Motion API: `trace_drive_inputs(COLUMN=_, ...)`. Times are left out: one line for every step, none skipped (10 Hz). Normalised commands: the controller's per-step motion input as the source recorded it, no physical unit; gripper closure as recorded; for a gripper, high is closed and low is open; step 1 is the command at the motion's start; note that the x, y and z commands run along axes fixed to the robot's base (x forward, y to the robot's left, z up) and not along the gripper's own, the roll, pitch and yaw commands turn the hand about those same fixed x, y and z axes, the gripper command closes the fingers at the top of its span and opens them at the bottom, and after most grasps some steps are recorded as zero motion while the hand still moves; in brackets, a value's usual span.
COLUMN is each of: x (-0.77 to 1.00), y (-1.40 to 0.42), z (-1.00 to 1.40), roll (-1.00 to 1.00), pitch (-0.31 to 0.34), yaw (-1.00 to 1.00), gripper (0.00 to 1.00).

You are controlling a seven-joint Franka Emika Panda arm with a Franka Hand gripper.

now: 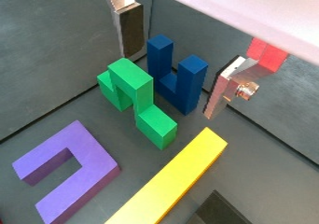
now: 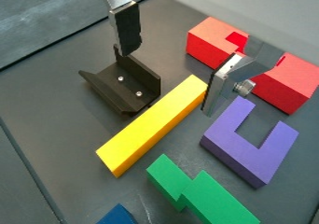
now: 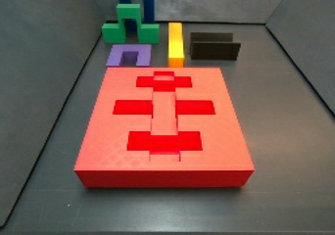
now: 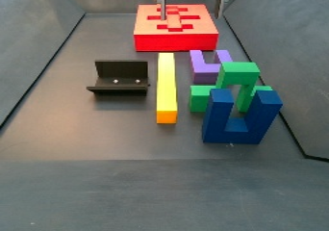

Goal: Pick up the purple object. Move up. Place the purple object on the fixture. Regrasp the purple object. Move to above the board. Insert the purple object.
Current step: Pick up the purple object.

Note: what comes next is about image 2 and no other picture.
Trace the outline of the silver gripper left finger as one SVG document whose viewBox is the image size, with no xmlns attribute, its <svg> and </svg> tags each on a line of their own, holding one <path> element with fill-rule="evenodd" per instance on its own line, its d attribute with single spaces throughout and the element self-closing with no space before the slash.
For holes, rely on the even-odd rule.
<svg viewBox="0 0 319 224">
<path fill-rule="evenodd" d="M 141 43 L 140 8 L 133 0 L 104 0 L 108 4 L 108 17 L 116 33 L 121 56 L 129 55 Z"/>
</svg>

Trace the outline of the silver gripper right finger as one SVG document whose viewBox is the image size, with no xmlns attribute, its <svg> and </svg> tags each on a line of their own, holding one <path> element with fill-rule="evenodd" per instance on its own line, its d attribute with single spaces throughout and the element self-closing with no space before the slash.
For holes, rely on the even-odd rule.
<svg viewBox="0 0 319 224">
<path fill-rule="evenodd" d="M 244 46 L 244 56 L 234 53 L 210 74 L 201 104 L 201 112 L 210 117 L 228 97 L 236 93 L 246 96 L 254 83 L 250 78 L 269 71 L 284 51 L 260 40 L 249 40 Z"/>
</svg>

